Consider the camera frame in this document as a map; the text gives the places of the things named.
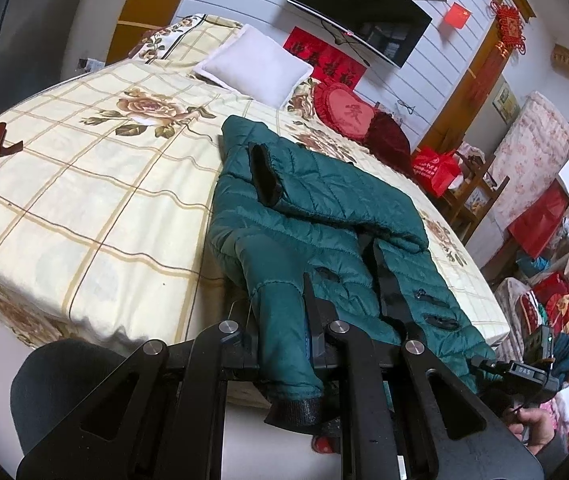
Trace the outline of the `right hand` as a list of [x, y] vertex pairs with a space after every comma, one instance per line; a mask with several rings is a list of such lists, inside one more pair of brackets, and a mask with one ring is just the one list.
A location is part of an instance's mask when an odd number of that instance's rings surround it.
[[519, 408], [505, 414], [505, 423], [509, 430], [521, 441], [528, 431], [525, 446], [533, 455], [537, 455], [555, 437], [555, 428], [551, 414], [542, 408]]

